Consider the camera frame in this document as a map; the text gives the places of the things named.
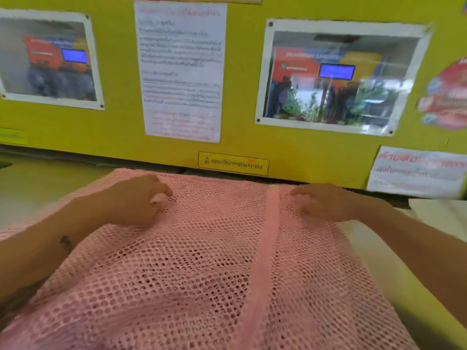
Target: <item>blue screen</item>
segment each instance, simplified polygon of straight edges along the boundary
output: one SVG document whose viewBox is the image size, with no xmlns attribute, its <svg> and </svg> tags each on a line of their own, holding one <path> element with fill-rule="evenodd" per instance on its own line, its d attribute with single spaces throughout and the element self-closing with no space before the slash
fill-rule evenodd
<svg viewBox="0 0 467 350">
<path fill-rule="evenodd" d="M 70 62 L 80 62 L 82 64 L 87 64 L 87 56 L 84 50 L 76 49 L 63 49 L 62 48 L 63 60 Z"/>
<path fill-rule="evenodd" d="M 319 77 L 350 81 L 352 80 L 354 71 L 355 66 L 353 65 L 321 64 Z"/>
</svg>

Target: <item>paper notice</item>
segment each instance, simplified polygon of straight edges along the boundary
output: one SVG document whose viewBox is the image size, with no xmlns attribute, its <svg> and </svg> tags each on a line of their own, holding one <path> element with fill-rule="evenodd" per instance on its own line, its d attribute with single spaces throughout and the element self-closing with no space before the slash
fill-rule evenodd
<svg viewBox="0 0 467 350">
<path fill-rule="evenodd" d="M 135 1 L 146 135 L 219 142 L 227 5 Z"/>
<path fill-rule="evenodd" d="M 381 147 L 367 190 L 460 199 L 466 174 L 467 155 Z"/>
</svg>

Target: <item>hand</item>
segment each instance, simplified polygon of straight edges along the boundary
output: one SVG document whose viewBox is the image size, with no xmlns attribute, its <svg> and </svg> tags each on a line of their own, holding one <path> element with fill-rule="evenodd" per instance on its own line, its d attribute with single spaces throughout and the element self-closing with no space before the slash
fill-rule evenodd
<svg viewBox="0 0 467 350">
<path fill-rule="evenodd" d="M 118 182 L 95 193 L 94 198 L 97 209 L 103 209 L 104 223 L 145 225 L 163 209 L 159 202 L 151 202 L 157 194 L 172 196 L 172 190 L 156 175 L 143 175 Z"/>
<path fill-rule="evenodd" d="M 369 209 L 375 204 L 383 202 L 333 184 L 301 185 L 293 189 L 291 194 L 307 195 L 310 198 L 300 203 L 299 213 L 329 222 L 361 220 L 365 213 L 370 213 Z"/>
</svg>

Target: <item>yellow warning label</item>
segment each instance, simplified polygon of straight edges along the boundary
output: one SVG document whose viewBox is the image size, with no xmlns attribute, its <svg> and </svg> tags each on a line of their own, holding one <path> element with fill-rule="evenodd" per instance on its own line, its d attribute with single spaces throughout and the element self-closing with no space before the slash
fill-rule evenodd
<svg viewBox="0 0 467 350">
<path fill-rule="evenodd" d="M 0 128 L 0 143 L 27 146 L 27 135 L 22 130 Z"/>
<path fill-rule="evenodd" d="M 269 160 L 224 155 L 221 153 L 200 152 L 198 154 L 198 166 L 200 168 L 215 169 L 218 171 L 268 175 Z"/>
</svg>

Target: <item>yellow machine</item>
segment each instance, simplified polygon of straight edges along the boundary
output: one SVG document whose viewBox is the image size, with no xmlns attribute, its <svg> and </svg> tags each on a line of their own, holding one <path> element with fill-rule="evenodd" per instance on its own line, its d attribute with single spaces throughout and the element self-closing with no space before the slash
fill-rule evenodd
<svg viewBox="0 0 467 350">
<path fill-rule="evenodd" d="M 237 156 L 246 157 L 246 164 L 251 164 L 247 158 L 260 159 L 269 165 L 260 174 L 272 178 L 365 188 L 380 145 L 467 153 L 465 130 L 447 131 L 423 125 L 416 109 L 429 80 L 467 53 L 467 45 L 460 41 L 467 33 L 467 17 L 462 14 L 464 3 L 465 0 L 263 0 L 262 5 L 229 4 L 221 133 L 220 142 L 214 144 L 145 135 L 132 0 L 2 0 L 1 8 L 72 10 L 90 16 L 106 107 L 97 111 L 0 100 L 0 142 L 194 168 L 203 167 L 206 158 L 202 152 L 210 152 L 229 155 L 220 156 L 219 161 Z M 255 113 L 268 18 L 430 26 L 433 35 L 394 135 L 257 124 Z"/>
</svg>

